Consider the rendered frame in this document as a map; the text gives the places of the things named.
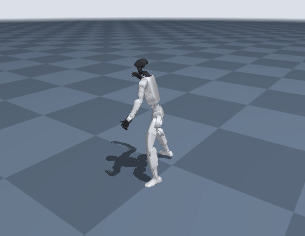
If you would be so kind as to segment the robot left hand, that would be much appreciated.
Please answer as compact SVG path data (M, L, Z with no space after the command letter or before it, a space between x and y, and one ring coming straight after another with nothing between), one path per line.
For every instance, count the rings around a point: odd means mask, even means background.
M132 120L130 122L128 122L126 119L124 121L121 121L122 122L121 126L122 126L122 128L127 130L129 123L131 123Z

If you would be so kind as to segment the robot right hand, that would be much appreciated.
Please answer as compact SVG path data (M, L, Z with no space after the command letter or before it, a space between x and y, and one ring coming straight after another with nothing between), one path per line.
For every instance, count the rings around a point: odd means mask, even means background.
M133 72L132 75L137 77L138 79L142 79L143 78L138 72Z

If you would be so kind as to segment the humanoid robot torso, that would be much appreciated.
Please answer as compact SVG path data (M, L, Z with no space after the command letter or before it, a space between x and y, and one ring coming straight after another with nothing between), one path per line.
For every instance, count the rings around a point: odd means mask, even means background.
M148 87L145 90L144 98L146 100L146 103L148 105L151 105L153 118L156 118L157 115L159 115L162 118L161 120L163 120L164 111L163 108L159 106L159 104L157 104L160 101L160 97L154 76L152 74L150 77L143 76L141 80L148 81Z

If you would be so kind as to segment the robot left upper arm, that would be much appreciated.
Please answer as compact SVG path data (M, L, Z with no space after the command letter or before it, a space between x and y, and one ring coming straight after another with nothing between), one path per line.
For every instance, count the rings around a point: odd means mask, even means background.
M138 85L138 100L140 101L140 106L143 103L144 95L145 95L145 90L148 87L148 81L147 80L141 80Z

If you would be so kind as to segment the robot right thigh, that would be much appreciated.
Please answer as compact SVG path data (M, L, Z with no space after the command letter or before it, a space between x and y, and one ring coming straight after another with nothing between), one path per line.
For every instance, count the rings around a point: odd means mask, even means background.
M152 116L151 120L152 120L152 119L153 119L153 116ZM156 127L154 127L154 128L156 128ZM160 128L156 128L156 130L157 130L157 136L158 136L158 137L160 137L160 136L163 135L163 131L162 131Z

